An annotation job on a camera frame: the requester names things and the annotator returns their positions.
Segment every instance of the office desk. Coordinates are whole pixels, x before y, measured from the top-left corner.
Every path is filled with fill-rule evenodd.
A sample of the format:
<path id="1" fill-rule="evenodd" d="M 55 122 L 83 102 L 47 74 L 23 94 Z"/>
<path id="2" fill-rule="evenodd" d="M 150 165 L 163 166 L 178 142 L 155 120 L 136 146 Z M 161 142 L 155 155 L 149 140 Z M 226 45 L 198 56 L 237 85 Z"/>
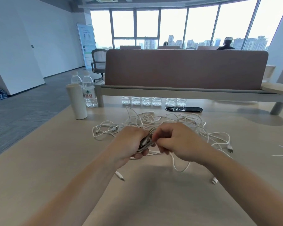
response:
<path id="1" fill-rule="evenodd" d="M 0 155 L 0 226 L 14 226 L 35 213 L 111 141 L 93 139 L 92 127 L 104 120 L 122 122 L 127 111 L 121 97 L 104 96 L 105 107 L 88 109 L 75 120 L 66 108 Z M 272 103 L 236 105 L 188 100 L 203 108 L 208 131 L 230 134 L 235 160 L 256 172 L 283 194 L 283 112 L 270 116 Z M 167 111 L 136 107 L 136 112 Z M 185 162 L 175 158 L 179 169 Z M 129 161 L 113 176 L 84 226 L 90 225 L 255 225 L 211 173 L 192 163 L 184 173 L 173 170 L 170 156 Z"/>

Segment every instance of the bottle cap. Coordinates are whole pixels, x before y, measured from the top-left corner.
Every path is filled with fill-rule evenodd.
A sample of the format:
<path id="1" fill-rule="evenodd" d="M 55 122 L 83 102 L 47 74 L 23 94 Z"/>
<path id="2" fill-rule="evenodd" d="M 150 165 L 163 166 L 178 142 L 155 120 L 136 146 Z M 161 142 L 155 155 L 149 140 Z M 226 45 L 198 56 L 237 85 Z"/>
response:
<path id="1" fill-rule="evenodd" d="M 84 70 L 83 74 L 84 74 L 84 76 L 90 76 L 89 71 L 87 71 L 87 70 Z"/>
<path id="2" fill-rule="evenodd" d="M 73 71 L 71 72 L 71 74 L 72 74 L 73 76 L 76 76 L 76 75 L 78 75 L 78 72 L 77 72 L 76 70 L 73 70 Z"/>

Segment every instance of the window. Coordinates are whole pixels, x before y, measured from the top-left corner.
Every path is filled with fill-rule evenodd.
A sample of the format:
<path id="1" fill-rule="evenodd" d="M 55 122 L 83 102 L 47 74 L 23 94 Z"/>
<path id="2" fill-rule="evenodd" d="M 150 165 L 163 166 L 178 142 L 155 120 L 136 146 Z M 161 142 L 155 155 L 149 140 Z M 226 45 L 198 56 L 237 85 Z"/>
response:
<path id="1" fill-rule="evenodd" d="M 136 11 L 137 37 L 157 37 L 158 10 Z"/>
<path id="2" fill-rule="evenodd" d="M 261 0 L 244 50 L 268 50 L 283 16 L 283 0 Z"/>
<path id="3" fill-rule="evenodd" d="M 113 11 L 114 37 L 134 37 L 133 11 Z"/>
<path id="4" fill-rule="evenodd" d="M 163 9 L 161 11 L 160 46 L 168 41 L 170 46 L 182 47 L 186 11 L 187 9 Z"/>
<path id="5" fill-rule="evenodd" d="M 157 49 L 156 39 L 136 40 L 136 45 L 140 45 L 141 49 Z"/>
<path id="6" fill-rule="evenodd" d="M 111 49 L 112 36 L 108 10 L 90 11 L 97 48 Z"/>
<path id="7" fill-rule="evenodd" d="M 217 11 L 218 5 L 189 9 L 184 48 L 210 45 Z"/>
<path id="8" fill-rule="evenodd" d="M 114 47 L 115 49 L 119 49 L 120 45 L 135 45 L 135 40 L 133 39 L 115 39 Z"/>
<path id="9" fill-rule="evenodd" d="M 223 4 L 220 8 L 214 38 L 223 43 L 226 37 L 233 37 L 232 46 L 241 50 L 257 0 Z"/>

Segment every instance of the white cylinder container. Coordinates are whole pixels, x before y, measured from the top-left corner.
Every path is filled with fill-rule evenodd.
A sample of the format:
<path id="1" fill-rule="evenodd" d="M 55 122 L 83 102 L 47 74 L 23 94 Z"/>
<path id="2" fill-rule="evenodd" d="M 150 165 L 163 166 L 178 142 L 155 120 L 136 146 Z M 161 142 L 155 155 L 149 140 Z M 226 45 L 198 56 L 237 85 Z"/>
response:
<path id="1" fill-rule="evenodd" d="M 82 120 L 87 117 L 87 109 L 79 83 L 72 83 L 66 86 L 75 118 Z"/>

